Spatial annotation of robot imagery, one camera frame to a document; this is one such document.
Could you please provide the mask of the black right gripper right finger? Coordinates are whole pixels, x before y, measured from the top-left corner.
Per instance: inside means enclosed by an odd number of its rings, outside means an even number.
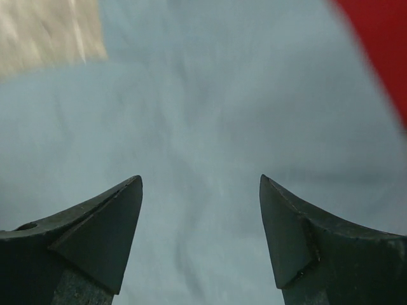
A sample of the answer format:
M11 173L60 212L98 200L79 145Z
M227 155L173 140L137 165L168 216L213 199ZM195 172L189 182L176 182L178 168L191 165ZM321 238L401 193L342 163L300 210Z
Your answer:
M259 201L286 304L406 304L405 236L337 217L265 175Z

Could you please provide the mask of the grey-blue t shirt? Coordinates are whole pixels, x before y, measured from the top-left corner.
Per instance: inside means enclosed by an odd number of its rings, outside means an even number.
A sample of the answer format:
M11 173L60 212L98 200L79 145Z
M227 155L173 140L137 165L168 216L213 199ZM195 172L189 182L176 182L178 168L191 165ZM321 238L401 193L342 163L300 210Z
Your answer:
M1 85L1 227L140 175L117 304L282 304L267 175L339 217L406 233L406 147L332 1L102 1L109 59Z

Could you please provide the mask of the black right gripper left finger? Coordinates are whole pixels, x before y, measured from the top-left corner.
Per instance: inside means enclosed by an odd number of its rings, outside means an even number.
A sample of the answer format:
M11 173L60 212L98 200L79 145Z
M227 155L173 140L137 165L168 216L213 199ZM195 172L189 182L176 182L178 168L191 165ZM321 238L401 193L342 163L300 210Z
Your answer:
M142 204L133 176L44 219L1 232L2 304L111 304Z

